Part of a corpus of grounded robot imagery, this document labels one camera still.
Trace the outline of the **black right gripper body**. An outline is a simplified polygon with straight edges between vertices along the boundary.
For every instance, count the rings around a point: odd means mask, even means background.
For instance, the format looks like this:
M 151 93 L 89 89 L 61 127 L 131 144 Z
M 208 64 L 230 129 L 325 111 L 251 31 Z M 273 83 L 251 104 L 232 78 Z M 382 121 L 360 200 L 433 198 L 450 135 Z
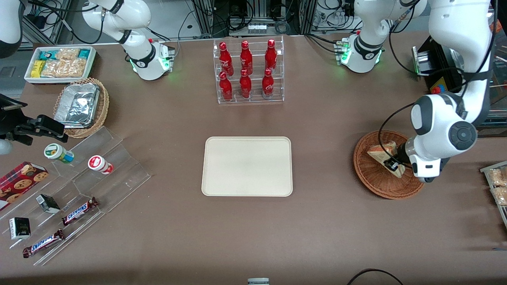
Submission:
M 27 103 L 11 99 L 3 94 L 0 95 L 0 139 L 7 140 L 7 133 L 15 133 L 18 126 L 30 120 L 22 112 L 22 108 L 26 106 Z

